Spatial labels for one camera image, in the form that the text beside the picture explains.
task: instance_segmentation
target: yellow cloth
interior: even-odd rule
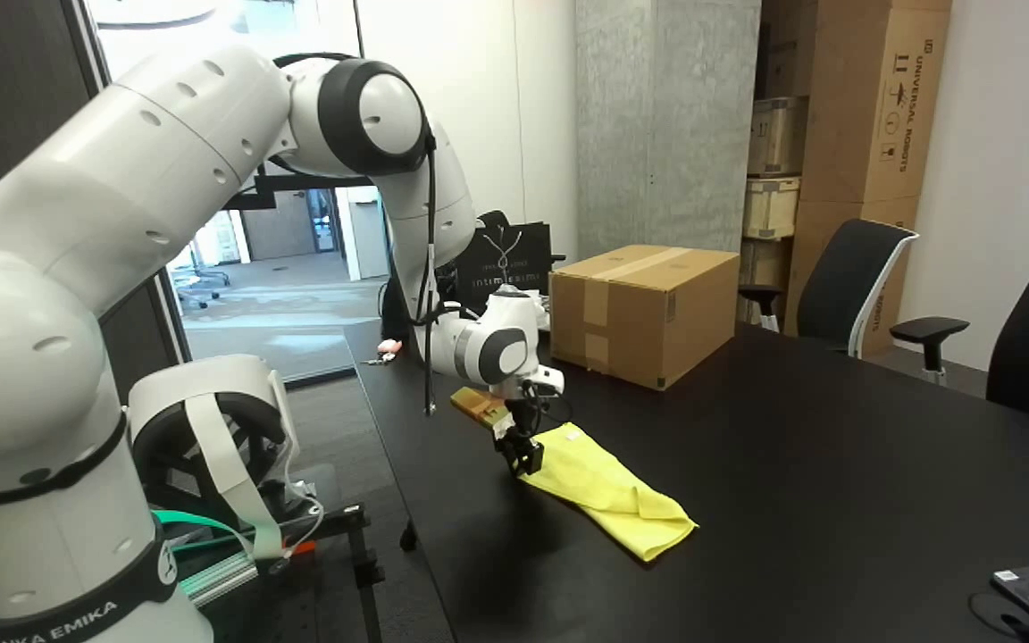
[[[654,495],[578,425],[568,421],[555,431],[541,431],[536,443],[544,443],[544,468],[521,477],[521,484],[578,504],[640,560],[658,560],[697,530],[683,504]]]

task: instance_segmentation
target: white wall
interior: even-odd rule
[[[973,328],[947,360],[985,367],[1029,283],[1029,0],[954,0],[905,318]]]
[[[550,223],[575,259],[573,0],[361,0],[368,58],[442,121],[477,210]]]

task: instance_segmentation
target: desk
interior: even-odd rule
[[[965,599],[1029,566],[1029,418],[820,345],[743,334],[666,397],[573,373],[562,412],[705,524],[654,570],[422,418],[417,367],[361,378],[458,641],[1002,641]]]

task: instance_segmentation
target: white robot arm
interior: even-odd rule
[[[479,323],[436,309],[434,267],[468,244],[477,210],[405,77],[274,67],[235,38],[156,58],[0,180],[0,643],[212,641],[170,593],[98,318],[273,153],[384,191],[434,367],[512,397],[562,390],[536,360],[528,298],[499,298]]]

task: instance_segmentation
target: table surface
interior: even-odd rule
[[[503,471],[413,366],[361,373],[458,641],[1002,641],[970,612],[1029,566],[1029,416],[740,334],[671,392],[568,373],[559,416],[702,522],[654,570]]]

